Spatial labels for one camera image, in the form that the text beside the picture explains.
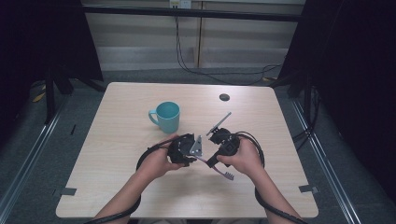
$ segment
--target black curtain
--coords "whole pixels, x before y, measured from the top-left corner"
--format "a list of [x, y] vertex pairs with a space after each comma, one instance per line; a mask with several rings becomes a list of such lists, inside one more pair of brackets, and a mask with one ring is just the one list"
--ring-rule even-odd
[[0, 36], [3, 140], [29, 96], [30, 86], [44, 80], [50, 67], [66, 68], [66, 77], [103, 80], [79, 0], [2, 1]]
[[340, 134], [396, 202], [396, 2], [307, 0], [280, 79], [319, 94]]

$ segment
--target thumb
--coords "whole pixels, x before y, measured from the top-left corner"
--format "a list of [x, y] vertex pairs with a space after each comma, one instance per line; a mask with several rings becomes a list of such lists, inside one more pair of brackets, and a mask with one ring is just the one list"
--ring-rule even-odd
[[169, 164], [169, 170], [178, 170], [178, 169], [180, 169], [183, 166], [184, 166], [183, 163], [170, 163]]
[[222, 156], [222, 155], [218, 155], [216, 159], [218, 159], [218, 161], [221, 161], [224, 164], [232, 164], [232, 160], [233, 160], [231, 157]]

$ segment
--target cable wire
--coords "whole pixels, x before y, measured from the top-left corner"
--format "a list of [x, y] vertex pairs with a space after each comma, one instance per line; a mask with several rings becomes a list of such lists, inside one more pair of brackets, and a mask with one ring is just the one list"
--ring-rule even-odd
[[[143, 155], [140, 156], [139, 161], [137, 162], [137, 165], [136, 165], [136, 171], [139, 169], [139, 167], [140, 167], [140, 165], [142, 164], [143, 160], [144, 160], [150, 153], [152, 153], [153, 151], [155, 151], [155, 150], [157, 150], [157, 149], [159, 149], [159, 148], [163, 148], [163, 145], [165, 145], [166, 143], [173, 142], [173, 141], [175, 141], [176, 139], [182, 138], [182, 137], [184, 137], [184, 136], [186, 136], [186, 134], [183, 134], [183, 135], [181, 135], [181, 136], [178, 136], [178, 137], [175, 137], [175, 138], [172, 138], [172, 139], [165, 140], [165, 141], [163, 141], [163, 142], [161, 142], [161, 143], [158, 143], [158, 144], [156, 144], [156, 145], [154, 145], [154, 146], [152, 146], [152, 147], [149, 147], [149, 148], [143, 153]], [[132, 207], [128, 208], [127, 210], [122, 211], [122, 212], [120, 212], [120, 213], [117, 213], [117, 214], [115, 214], [115, 215], [111, 215], [111, 216], [107, 216], [107, 217], [100, 217], [100, 218], [97, 218], [97, 219], [94, 219], [94, 220], [85, 222], [84, 224], [100, 224], [100, 223], [106, 223], [106, 222], [109, 222], [109, 221], [114, 221], [114, 220], [120, 219], [120, 218], [122, 218], [122, 217], [129, 216], [129, 215], [131, 215], [134, 211], [136, 211], [136, 209], [139, 207], [141, 201], [142, 201], [142, 195], [140, 195], [139, 198], [137, 199], [137, 201], [134, 203], [134, 205], [132, 205]]]
[[[191, 73], [191, 74], [195, 74], [195, 75], [200, 75], [200, 76], [206, 76], [206, 77], [210, 77], [212, 79], [215, 79], [216, 81], [228, 84], [228, 85], [238, 85], [238, 86], [251, 86], [254, 85], [260, 81], [262, 81], [262, 79], [264, 78], [264, 74], [266, 72], [269, 72], [279, 66], [281, 66], [282, 64], [269, 64], [264, 66], [264, 68], [260, 71], [260, 72], [249, 72], [249, 73], [242, 73], [242, 72], [230, 72], [230, 73], [203, 73], [203, 72], [199, 72], [199, 71], [192, 71], [190, 70], [190, 68], [185, 64], [184, 59], [183, 59], [183, 55], [181, 53], [181, 44], [180, 44], [180, 35], [179, 35], [179, 26], [178, 26], [178, 17], [175, 16], [175, 23], [176, 23], [176, 36], [177, 36], [177, 47], [176, 47], [176, 51], [177, 51], [177, 63], [178, 65], [186, 72]], [[219, 79], [217, 77], [213, 77], [213, 76], [224, 76], [224, 75], [260, 75], [260, 78], [255, 79], [254, 81], [251, 81], [249, 83], [245, 83], [245, 84], [241, 84], [241, 83], [232, 83], [232, 82], [228, 82], [222, 79]]]
[[320, 105], [320, 97], [318, 96], [318, 91], [316, 90], [315, 87], [313, 87], [314, 90], [314, 97], [312, 98], [312, 104], [315, 107], [315, 115], [313, 120], [310, 122], [309, 127], [307, 127], [305, 130], [303, 130], [301, 133], [298, 133], [297, 135], [293, 136], [293, 142], [297, 143], [298, 141], [301, 140], [302, 137], [304, 137], [304, 141], [296, 148], [297, 151], [299, 151], [303, 145], [308, 141], [308, 139], [311, 137], [312, 132], [315, 129], [315, 125], [317, 123], [318, 119], [318, 111], [319, 111], [319, 105]]
[[[257, 141], [257, 139], [251, 134], [251, 133], [247, 133], [247, 132], [238, 132], [238, 133], [225, 133], [224, 135], [235, 135], [237, 137], [242, 137], [242, 138], [246, 138], [248, 139], [256, 148], [257, 151], [259, 153], [260, 159], [262, 161], [262, 167], [265, 166], [265, 160], [264, 160], [264, 154], [262, 152], [262, 147], [260, 146], [260, 143]], [[290, 215], [289, 213], [283, 212], [275, 207], [273, 207], [271, 204], [267, 203], [262, 196], [260, 195], [260, 193], [257, 191], [257, 189], [254, 189], [255, 192], [255, 197], [257, 202], [264, 207], [265, 209], [267, 209], [268, 211], [274, 213], [277, 216], [283, 217], [291, 222], [297, 223], [297, 224], [307, 224], [305, 221]]]

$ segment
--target metal rail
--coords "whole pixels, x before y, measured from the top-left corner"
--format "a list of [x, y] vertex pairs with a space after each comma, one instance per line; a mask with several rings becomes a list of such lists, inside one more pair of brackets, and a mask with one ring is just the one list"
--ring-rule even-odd
[[165, 7], [113, 7], [102, 5], [82, 5], [86, 13], [108, 13], [150, 16], [178, 16], [195, 18], [217, 18], [253, 21], [300, 21], [300, 15], [268, 14], [257, 12], [235, 12], [203, 9], [165, 8]]
[[8, 187], [7, 191], [3, 195], [0, 200], [0, 224], [5, 224], [8, 218], [8, 215], [11, 213], [12, 207], [15, 202], [18, 200], [20, 196], [23, 186], [25, 185], [27, 179], [29, 178], [30, 173], [35, 167], [38, 158], [47, 144], [50, 136], [59, 120], [60, 113], [64, 109], [64, 105], [66, 105], [66, 99], [61, 102], [61, 105], [58, 111], [55, 113], [55, 116], [50, 121], [49, 124], [44, 125], [40, 135], [38, 136], [35, 144], [29, 152], [25, 162], [23, 163], [21, 169], [18, 171], [11, 185]]
[[[308, 124], [304, 118], [304, 111], [302, 106], [297, 100], [293, 101], [294, 109], [297, 113], [297, 116], [303, 125], [303, 128], [306, 130], [308, 128]], [[337, 199], [341, 210], [343, 211], [346, 220], [348, 223], [351, 224], [361, 224], [361, 221], [358, 217], [358, 214], [353, 206], [352, 202], [349, 200], [346, 191], [344, 190], [340, 180], [337, 177], [334, 169], [332, 168], [332, 164], [330, 163], [329, 159], [326, 156], [326, 153], [321, 146], [318, 137], [314, 132], [311, 133], [309, 137], [309, 141], [311, 143], [312, 148], [318, 158], [318, 162], [323, 170], [323, 173], [326, 175], [326, 178], [332, 188], [332, 191]]]

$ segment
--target wooden table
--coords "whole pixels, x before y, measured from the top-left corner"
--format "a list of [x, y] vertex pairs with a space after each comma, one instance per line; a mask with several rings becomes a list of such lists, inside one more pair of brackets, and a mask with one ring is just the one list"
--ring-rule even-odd
[[[220, 100], [223, 93], [228, 102]], [[92, 122], [63, 195], [58, 217], [94, 217], [134, 173], [141, 154], [165, 138], [148, 117], [163, 101], [180, 106], [178, 134], [203, 137], [203, 158], [219, 148], [206, 133], [231, 111], [220, 127], [253, 134], [262, 145], [265, 168], [286, 199], [302, 217], [315, 217], [318, 208], [307, 185], [303, 167], [275, 93], [265, 87], [215, 85], [111, 83]], [[265, 217], [254, 197], [254, 186], [233, 167], [217, 167], [235, 175], [228, 180], [201, 161], [168, 172], [143, 192], [142, 202], [131, 217], [140, 218], [245, 218]]]

